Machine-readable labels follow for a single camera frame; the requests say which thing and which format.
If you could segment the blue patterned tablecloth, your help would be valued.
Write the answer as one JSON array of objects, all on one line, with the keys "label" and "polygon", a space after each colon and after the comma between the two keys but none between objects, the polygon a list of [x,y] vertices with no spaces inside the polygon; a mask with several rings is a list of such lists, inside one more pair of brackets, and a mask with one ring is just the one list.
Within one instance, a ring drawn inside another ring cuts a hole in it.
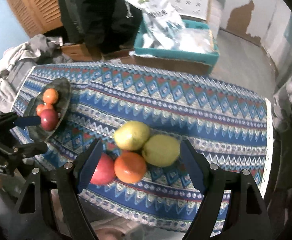
[{"label": "blue patterned tablecloth", "polygon": [[[153,134],[187,139],[207,161],[226,171],[251,172],[261,194],[269,181],[273,152],[271,103],[255,92],[203,76],[106,62],[35,66],[12,106],[26,113],[31,100],[57,78],[71,85],[65,125],[36,157],[46,170],[60,167],[85,151],[95,138],[118,157],[113,134],[127,121],[140,121]],[[203,195],[194,188],[181,161],[169,167],[148,166],[137,183],[115,179],[105,186],[89,185],[81,198],[148,226],[185,232]]]}]

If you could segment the grey clothes pile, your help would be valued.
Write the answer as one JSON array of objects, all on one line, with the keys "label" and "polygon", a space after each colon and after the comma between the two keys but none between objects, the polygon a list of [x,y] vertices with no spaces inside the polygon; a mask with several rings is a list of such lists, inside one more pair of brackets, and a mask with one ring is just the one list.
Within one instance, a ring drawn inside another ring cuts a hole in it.
[{"label": "grey clothes pile", "polygon": [[34,66],[50,63],[71,63],[62,52],[61,37],[38,34],[29,41],[7,49],[0,60],[0,113],[8,113]]}]

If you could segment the grey shoe rack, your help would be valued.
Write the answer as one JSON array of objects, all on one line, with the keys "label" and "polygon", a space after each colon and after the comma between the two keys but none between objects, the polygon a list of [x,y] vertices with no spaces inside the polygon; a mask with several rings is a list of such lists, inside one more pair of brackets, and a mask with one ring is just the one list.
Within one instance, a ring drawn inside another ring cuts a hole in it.
[{"label": "grey shoe rack", "polygon": [[273,100],[273,127],[278,132],[284,132],[292,128],[292,75],[274,94]]}]

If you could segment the yellow-green pear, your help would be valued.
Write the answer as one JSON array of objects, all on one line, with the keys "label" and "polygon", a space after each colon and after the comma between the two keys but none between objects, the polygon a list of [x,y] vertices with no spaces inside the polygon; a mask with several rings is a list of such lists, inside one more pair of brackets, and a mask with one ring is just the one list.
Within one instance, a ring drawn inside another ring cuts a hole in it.
[{"label": "yellow-green pear", "polygon": [[143,146],[142,156],[151,165],[168,167],[180,156],[180,141],[168,135],[154,135]]}]

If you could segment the teal storage box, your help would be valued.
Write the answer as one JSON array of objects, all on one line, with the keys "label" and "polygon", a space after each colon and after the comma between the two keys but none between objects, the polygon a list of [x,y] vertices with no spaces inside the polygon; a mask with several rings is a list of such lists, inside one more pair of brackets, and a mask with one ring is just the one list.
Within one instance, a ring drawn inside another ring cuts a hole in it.
[{"label": "teal storage box", "polygon": [[141,22],[138,33],[134,42],[134,50],[137,56],[151,55],[156,58],[170,59],[170,60],[183,60],[190,62],[203,63],[209,66],[208,72],[210,73],[216,65],[220,53],[215,40],[213,40],[213,52],[209,53],[194,53],[189,51],[157,49],[157,48],[143,48],[144,39],[143,35],[147,34],[144,22]]}]

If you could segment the small orange on plate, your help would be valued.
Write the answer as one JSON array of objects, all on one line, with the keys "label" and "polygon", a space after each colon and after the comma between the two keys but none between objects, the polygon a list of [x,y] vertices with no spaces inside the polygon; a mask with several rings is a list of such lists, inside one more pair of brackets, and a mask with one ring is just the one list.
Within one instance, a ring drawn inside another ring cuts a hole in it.
[{"label": "small orange on plate", "polygon": [[53,105],[51,104],[39,104],[36,108],[36,113],[38,116],[41,116],[42,111],[46,110],[46,109],[54,109]]}]

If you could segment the hanging dark jackets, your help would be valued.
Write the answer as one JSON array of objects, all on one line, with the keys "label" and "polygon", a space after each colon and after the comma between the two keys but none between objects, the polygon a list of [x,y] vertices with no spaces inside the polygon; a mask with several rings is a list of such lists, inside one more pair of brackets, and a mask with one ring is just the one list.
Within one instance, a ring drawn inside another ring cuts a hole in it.
[{"label": "hanging dark jackets", "polygon": [[68,41],[109,54],[131,48],[142,13],[125,0],[58,0]]}]

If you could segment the brown cardboard box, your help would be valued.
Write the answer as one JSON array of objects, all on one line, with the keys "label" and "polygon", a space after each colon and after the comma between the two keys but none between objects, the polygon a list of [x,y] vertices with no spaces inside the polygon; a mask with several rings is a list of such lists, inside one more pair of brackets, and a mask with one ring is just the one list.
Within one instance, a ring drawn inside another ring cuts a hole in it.
[{"label": "brown cardboard box", "polygon": [[62,52],[73,61],[91,62],[91,61],[109,61],[129,57],[132,49],[122,49],[113,53],[103,54],[97,47],[87,48],[85,44],[70,44],[61,47]]}]

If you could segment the yellow pear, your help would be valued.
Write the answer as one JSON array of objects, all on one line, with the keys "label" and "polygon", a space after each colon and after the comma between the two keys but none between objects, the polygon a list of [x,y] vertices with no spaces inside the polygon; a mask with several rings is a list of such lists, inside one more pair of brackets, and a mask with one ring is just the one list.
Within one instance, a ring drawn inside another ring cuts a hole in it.
[{"label": "yellow pear", "polygon": [[116,145],[125,151],[139,150],[149,138],[149,126],[139,121],[126,122],[113,134]]}]

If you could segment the dark patterned plate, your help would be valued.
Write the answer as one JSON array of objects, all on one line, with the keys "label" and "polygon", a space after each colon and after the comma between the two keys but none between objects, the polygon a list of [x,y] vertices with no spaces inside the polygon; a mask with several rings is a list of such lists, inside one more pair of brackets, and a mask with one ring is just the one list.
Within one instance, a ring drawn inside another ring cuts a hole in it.
[{"label": "dark patterned plate", "polygon": [[29,126],[29,137],[35,141],[47,141],[66,116],[71,99],[71,86],[66,78],[57,78],[45,85],[40,93],[32,98],[24,116],[39,120],[36,126]]}]

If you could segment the white printed plastic bag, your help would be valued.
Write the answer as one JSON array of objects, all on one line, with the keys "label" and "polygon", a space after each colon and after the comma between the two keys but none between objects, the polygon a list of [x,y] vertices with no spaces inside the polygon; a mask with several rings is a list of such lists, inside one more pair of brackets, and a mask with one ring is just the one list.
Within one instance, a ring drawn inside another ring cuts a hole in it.
[{"label": "white printed plastic bag", "polygon": [[125,0],[142,12],[148,35],[163,49],[176,49],[179,33],[185,29],[181,16],[170,0]]}]

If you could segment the wooden louvered cabinet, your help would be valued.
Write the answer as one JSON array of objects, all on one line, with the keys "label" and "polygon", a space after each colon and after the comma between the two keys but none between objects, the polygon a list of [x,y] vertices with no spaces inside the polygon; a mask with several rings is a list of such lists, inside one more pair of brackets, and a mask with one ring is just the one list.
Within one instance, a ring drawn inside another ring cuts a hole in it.
[{"label": "wooden louvered cabinet", "polygon": [[58,0],[7,0],[29,37],[62,27]]}]

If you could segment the dark red apple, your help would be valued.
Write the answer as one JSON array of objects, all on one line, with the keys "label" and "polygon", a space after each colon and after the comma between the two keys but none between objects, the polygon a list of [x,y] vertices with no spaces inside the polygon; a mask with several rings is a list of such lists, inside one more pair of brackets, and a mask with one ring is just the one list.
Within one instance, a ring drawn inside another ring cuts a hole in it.
[{"label": "dark red apple", "polygon": [[53,131],[58,122],[58,113],[54,109],[46,109],[41,113],[41,126],[45,131]]}]

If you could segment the large orange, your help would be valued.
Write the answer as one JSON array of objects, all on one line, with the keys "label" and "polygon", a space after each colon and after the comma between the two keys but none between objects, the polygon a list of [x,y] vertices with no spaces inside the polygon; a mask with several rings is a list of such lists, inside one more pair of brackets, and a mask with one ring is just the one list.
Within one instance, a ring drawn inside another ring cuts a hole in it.
[{"label": "large orange", "polygon": [[123,152],[114,162],[117,178],[127,184],[139,182],[147,172],[147,165],[142,156],[135,152]]}]

